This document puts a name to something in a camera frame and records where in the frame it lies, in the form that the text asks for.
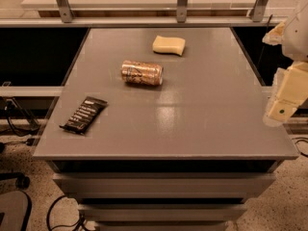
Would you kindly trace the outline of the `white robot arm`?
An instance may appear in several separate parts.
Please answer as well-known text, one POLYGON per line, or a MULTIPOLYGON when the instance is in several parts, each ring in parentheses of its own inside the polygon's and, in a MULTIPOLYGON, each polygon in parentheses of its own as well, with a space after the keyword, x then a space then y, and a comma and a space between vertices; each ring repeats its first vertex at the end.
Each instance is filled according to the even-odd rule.
POLYGON ((277 68, 263 121, 268 126, 287 122, 308 99, 308 0, 301 0, 286 21, 265 34, 262 42, 282 46, 293 63, 277 68))

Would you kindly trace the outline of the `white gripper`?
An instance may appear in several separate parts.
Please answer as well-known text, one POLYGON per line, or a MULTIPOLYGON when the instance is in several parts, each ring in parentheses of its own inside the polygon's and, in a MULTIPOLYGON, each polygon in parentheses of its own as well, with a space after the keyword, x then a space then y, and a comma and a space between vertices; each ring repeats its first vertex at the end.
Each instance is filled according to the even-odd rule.
POLYGON ((271 96, 263 122, 276 127, 287 122, 308 99, 308 64, 293 62, 287 69, 278 68, 274 74, 271 96))

